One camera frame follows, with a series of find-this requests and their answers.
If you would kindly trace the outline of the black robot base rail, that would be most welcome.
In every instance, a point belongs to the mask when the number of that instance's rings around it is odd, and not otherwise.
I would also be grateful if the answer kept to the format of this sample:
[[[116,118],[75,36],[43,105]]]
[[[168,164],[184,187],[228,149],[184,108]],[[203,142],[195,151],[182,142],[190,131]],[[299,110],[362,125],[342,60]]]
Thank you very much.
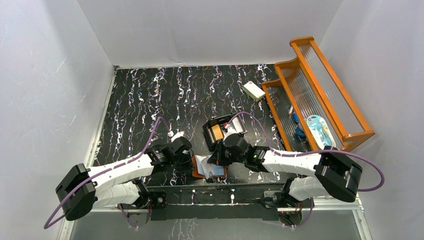
[[[261,219],[277,221],[280,208],[296,210],[284,200],[283,183],[149,186],[163,197],[154,203],[152,220]]]

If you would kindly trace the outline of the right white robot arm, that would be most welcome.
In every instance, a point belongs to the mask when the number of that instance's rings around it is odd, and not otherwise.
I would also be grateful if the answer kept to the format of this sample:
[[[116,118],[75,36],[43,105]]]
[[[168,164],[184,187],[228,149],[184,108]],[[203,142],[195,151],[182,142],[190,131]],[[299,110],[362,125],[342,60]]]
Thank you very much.
[[[286,180],[281,193],[259,200],[271,208],[295,207],[306,199],[323,196],[352,203],[363,171],[359,164],[330,146],[317,153],[278,151],[253,146],[237,133],[220,139],[207,163],[222,167],[240,163],[253,172],[296,174]]]

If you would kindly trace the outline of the white VIP credit card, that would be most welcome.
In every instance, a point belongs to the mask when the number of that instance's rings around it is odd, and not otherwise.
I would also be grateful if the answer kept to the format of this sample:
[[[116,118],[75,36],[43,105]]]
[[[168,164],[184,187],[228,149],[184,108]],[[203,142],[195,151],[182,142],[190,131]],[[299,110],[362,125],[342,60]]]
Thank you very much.
[[[221,167],[207,163],[208,155],[195,155],[196,171],[205,179],[211,179],[221,174]]]

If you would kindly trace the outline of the orange leather card holder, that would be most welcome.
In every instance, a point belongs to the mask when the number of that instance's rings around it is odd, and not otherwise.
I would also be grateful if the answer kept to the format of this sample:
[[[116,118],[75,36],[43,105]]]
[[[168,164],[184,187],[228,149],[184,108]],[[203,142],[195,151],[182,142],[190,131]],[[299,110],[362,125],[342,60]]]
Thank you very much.
[[[195,154],[192,157],[192,163],[194,166],[194,169],[192,171],[193,177],[208,180],[212,178],[227,176],[227,169],[224,166],[208,163],[208,159],[211,156],[212,156],[211,154],[209,155]]]

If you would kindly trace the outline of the black card tray box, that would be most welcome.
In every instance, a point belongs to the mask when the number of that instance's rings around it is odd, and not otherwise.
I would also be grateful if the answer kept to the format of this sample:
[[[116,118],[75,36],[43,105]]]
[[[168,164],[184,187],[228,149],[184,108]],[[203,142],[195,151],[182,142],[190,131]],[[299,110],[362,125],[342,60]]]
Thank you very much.
[[[213,137],[213,133],[212,133],[212,129],[211,127],[214,125],[220,125],[222,132],[223,132],[223,136],[225,137],[226,133],[228,132],[227,129],[227,125],[230,125],[230,120],[232,119],[232,117],[234,117],[236,114],[235,113],[231,113],[231,114],[227,114],[227,115],[223,115],[220,117],[212,117],[211,119],[209,119],[205,124],[203,124],[202,126],[202,130],[203,130],[203,136],[205,138],[205,142],[207,145],[207,148],[210,152],[213,152],[217,146],[217,143],[219,140],[215,140]],[[244,127],[245,127],[245,132],[243,133],[236,133],[241,135],[242,137],[248,133],[247,127],[246,125],[243,123]]]

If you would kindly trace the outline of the gold credit card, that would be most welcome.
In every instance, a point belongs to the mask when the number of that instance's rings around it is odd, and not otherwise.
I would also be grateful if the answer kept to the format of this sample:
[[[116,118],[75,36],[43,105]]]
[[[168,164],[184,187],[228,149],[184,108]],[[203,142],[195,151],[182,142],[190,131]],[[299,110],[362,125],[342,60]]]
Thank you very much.
[[[224,138],[223,130],[221,129],[220,125],[216,124],[212,126],[211,131],[216,141]]]

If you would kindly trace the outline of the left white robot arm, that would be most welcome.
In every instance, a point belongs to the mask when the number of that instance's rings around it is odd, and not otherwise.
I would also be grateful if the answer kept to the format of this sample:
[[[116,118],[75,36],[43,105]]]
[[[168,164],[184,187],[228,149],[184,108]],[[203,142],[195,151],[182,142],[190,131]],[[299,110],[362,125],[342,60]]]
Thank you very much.
[[[74,221],[94,208],[119,204],[144,208],[149,203],[149,194],[135,181],[170,167],[190,171],[191,148],[189,140],[179,136],[114,163],[92,168],[82,163],[74,165],[55,189],[64,217]]]

